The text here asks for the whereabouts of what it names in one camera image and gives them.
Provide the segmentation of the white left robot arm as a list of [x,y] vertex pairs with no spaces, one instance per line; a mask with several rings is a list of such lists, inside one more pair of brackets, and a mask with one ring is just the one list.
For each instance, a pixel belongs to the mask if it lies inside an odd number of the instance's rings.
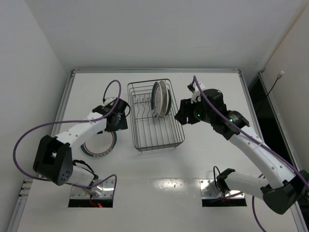
[[73,152],[99,132],[116,132],[128,129],[125,111],[98,106],[76,125],[55,136],[41,138],[33,170],[58,186],[69,184],[82,189],[92,189],[100,184],[98,175],[78,167]]

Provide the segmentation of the white plate with characters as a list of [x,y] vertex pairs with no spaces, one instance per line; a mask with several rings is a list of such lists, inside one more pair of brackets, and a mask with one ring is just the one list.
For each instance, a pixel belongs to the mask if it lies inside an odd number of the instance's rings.
[[159,117],[164,117],[168,109],[169,94],[168,94],[166,83],[164,81],[160,81],[159,84],[161,86],[161,93],[162,93],[162,107],[161,107]]

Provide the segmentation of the green red rimmed plate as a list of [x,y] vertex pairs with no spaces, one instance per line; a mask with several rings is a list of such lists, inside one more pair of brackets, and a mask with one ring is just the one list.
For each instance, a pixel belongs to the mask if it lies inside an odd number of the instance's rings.
[[162,93],[161,86],[158,82],[155,82],[152,89],[151,95],[151,110],[153,118],[158,118],[162,108]]
[[81,151],[92,158],[101,158],[108,155],[117,143],[116,132],[99,132],[84,142]]

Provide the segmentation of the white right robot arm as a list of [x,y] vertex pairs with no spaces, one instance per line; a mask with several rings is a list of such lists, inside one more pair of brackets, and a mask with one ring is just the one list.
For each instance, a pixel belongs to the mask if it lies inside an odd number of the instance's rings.
[[239,112],[227,110],[223,94],[217,89],[189,87],[192,97],[181,100],[175,119],[182,125],[209,123],[213,130],[241,150],[261,171],[260,179],[227,168],[218,174],[212,185],[214,194],[227,194],[238,190],[257,197],[275,213],[283,215],[305,194],[305,183],[309,174],[301,170],[300,175],[275,157],[264,145],[248,120]]

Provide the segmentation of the blue patterned green plate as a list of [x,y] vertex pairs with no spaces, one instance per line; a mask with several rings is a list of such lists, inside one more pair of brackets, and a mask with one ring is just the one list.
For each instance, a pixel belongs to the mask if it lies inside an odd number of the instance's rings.
[[170,112],[170,109],[171,109],[171,103],[172,103],[172,98],[171,98],[171,92],[169,89],[167,89],[167,92],[168,92],[168,104],[167,104],[167,109],[166,109],[166,113],[165,115],[167,116]]

